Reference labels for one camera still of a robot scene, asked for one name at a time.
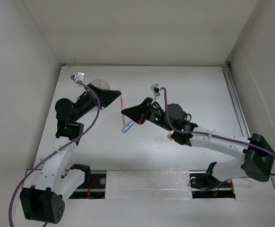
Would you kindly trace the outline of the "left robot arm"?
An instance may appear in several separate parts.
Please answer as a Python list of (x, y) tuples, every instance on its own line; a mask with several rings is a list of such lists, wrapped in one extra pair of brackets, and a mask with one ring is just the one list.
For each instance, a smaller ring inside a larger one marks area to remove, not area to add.
[(77, 148), (83, 135), (87, 133), (78, 120), (97, 108), (100, 111), (108, 107), (121, 95), (117, 90), (97, 88), (92, 84), (74, 103), (67, 98), (59, 99), (55, 104), (57, 132), (49, 157), (44, 159), (44, 167), (29, 188), (23, 188), (20, 202), (26, 219), (44, 223), (60, 222), (66, 201), (80, 187), (91, 183), (91, 170), (87, 165), (73, 164), (66, 173), (65, 168), (71, 155)]

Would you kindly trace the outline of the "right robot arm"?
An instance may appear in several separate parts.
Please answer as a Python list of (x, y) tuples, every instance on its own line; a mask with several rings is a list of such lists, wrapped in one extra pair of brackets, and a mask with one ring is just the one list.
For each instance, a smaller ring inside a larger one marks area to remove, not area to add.
[(224, 181), (249, 177), (268, 182), (274, 157), (262, 149), (272, 151), (265, 138), (259, 134), (252, 137), (226, 138), (190, 122), (191, 115), (178, 104), (168, 104), (167, 109), (146, 98), (141, 104), (123, 109), (121, 113), (138, 125), (149, 121), (170, 132), (169, 138), (180, 145), (206, 148), (233, 157), (227, 162), (213, 161), (206, 172), (192, 174), (190, 185), (198, 190), (209, 190)]

